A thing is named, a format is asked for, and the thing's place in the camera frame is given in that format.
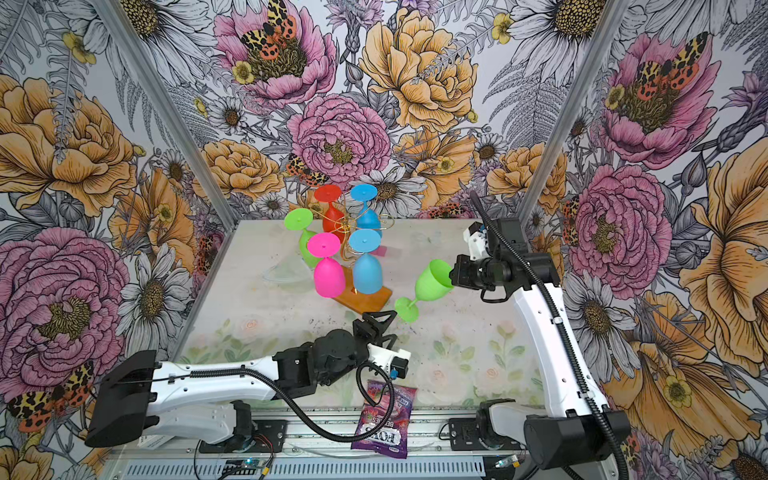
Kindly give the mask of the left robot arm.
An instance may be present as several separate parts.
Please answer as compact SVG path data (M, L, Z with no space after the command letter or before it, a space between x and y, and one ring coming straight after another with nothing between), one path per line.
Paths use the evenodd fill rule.
M380 420L354 435L331 433L298 405L320 386L349 373L379 375L388 393L408 373L410 352L396 348L388 331L393 311L366 313L349 330L334 329L271 356L230 363L159 361L154 350L131 355L102 379L85 443L92 448L125 445L144 435L182 437L209 445L255 434L249 401L281 400L313 433L336 443L365 440L382 430Z

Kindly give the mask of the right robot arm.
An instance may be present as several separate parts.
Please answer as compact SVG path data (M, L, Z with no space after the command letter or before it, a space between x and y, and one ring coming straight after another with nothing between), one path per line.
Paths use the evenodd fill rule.
M480 219L464 233L469 251L456 258L451 283L481 295L503 290L503 296L483 301L509 308L524 323L536 349L544 399L542 412L512 399L482 403L479 439L488 447L518 443L537 471L558 468L576 478L575 466L595 463L605 479L629 478L621 450L630 433L628 416L610 406L589 371L552 256L530 252L520 223L491 219L477 193L470 201Z

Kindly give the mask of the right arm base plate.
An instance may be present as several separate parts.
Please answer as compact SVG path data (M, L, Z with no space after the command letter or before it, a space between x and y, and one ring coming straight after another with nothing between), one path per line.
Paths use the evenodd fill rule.
M491 439L483 437L475 419L450 418L447 421L447 441L452 451L512 451L522 450L522 445L507 437Z

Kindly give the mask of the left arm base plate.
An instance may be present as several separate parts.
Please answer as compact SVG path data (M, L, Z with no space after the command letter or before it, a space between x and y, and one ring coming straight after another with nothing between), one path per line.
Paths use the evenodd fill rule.
M281 453L287 426L288 422L285 420L253 421L250 434L235 435L218 444L202 442L198 452L203 454Z

